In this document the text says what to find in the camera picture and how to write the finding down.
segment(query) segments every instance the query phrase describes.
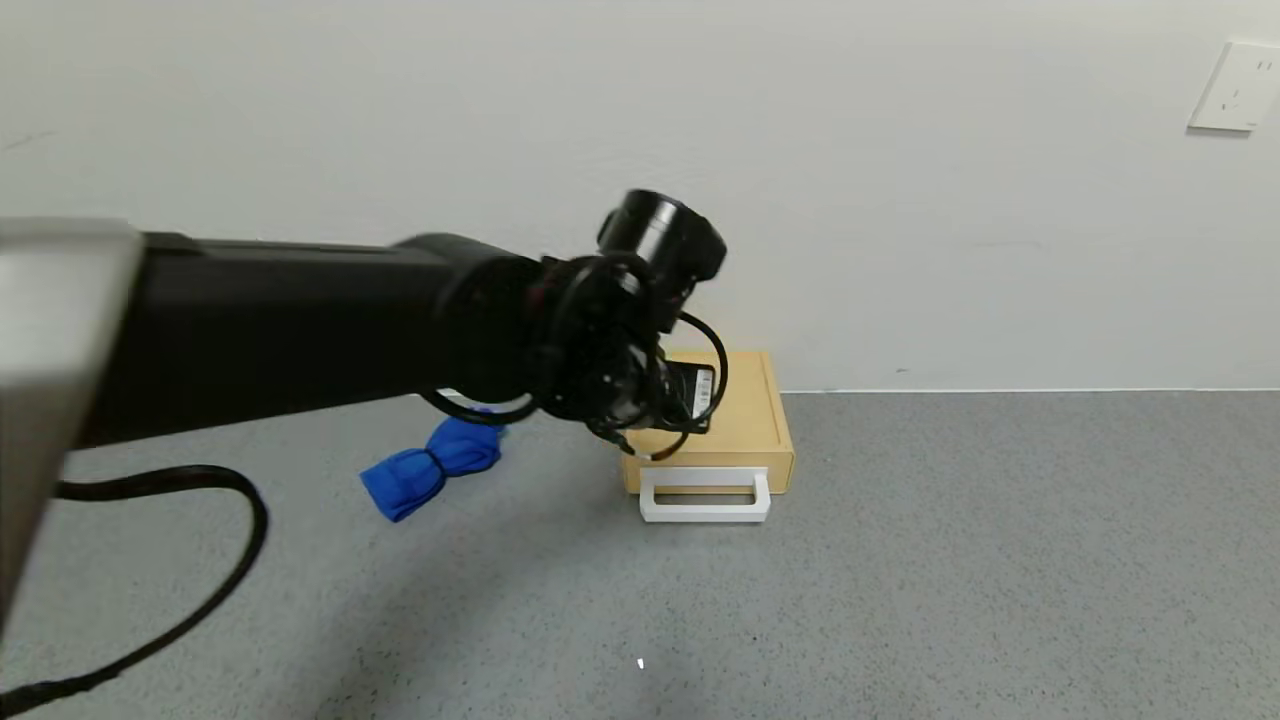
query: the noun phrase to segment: blue cloth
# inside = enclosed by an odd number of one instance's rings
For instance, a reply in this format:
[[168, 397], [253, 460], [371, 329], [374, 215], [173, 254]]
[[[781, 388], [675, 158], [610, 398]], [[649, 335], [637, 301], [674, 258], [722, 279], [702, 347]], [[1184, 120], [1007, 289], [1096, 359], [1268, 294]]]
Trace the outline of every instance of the blue cloth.
[[435, 497], [449, 478], [493, 468], [502, 459], [498, 441], [503, 430], [448, 418], [425, 448], [402, 450], [361, 473], [360, 479], [378, 510], [399, 523]]

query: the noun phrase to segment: sticker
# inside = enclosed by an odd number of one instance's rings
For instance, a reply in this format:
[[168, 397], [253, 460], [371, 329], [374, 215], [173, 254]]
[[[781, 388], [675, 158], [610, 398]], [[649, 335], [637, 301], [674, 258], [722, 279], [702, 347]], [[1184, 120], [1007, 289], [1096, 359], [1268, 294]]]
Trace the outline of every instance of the sticker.
[[698, 382], [694, 384], [694, 418], [712, 406], [712, 380], [714, 379], [712, 370], [707, 368], [698, 370]]

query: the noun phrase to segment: robotic arm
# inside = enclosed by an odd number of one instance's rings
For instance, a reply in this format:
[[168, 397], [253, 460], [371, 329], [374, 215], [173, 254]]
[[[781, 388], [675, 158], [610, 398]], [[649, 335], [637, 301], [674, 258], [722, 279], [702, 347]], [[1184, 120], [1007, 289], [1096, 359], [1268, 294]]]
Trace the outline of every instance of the robotic arm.
[[[634, 452], [622, 429], [707, 432], [724, 347], [682, 306], [724, 242], [676, 200], [631, 191], [598, 252], [532, 260], [454, 234], [393, 247], [197, 241], [120, 223], [0, 223], [0, 619], [74, 447], [420, 393], [477, 423], [544, 410]], [[684, 319], [719, 355], [667, 361]], [[439, 391], [509, 402], [479, 413]]]
[[[658, 336], [724, 242], [662, 195], [628, 193], [599, 254], [564, 261], [454, 234], [385, 249], [145, 240], [82, 446], [407, 393], [488, 423], [543, 409], [613, 442], [622, 427], [705, 432]], [[440, 388], [529, 400], [477, 416]]]

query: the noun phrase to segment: black robotic arm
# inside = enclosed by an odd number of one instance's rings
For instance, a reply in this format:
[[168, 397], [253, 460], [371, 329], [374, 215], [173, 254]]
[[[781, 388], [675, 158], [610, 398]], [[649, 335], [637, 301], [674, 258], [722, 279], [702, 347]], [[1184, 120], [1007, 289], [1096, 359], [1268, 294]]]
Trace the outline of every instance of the black robotic arm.
[[[456, 234], [348, 247], [150, 233], [78, 445], [408, 393], [474, 421], [543, 409], [625, 450], [623, 427], [705, 432], [658, 337], [716, 275], [723, 240], [682, 204], [632, 191], [598, 249], [539, 261]], [[527, 400], [481, 415], [440, 388]]]

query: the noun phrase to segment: wall outlet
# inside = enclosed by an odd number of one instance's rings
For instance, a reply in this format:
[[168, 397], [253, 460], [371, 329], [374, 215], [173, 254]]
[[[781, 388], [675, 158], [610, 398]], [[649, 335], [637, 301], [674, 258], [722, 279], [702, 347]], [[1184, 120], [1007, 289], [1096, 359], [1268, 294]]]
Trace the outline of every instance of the wall outlet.
[[1280, 47], [1228, 42], [1192, 114], [1193, 128], [1252, 132], [1280, 95]]

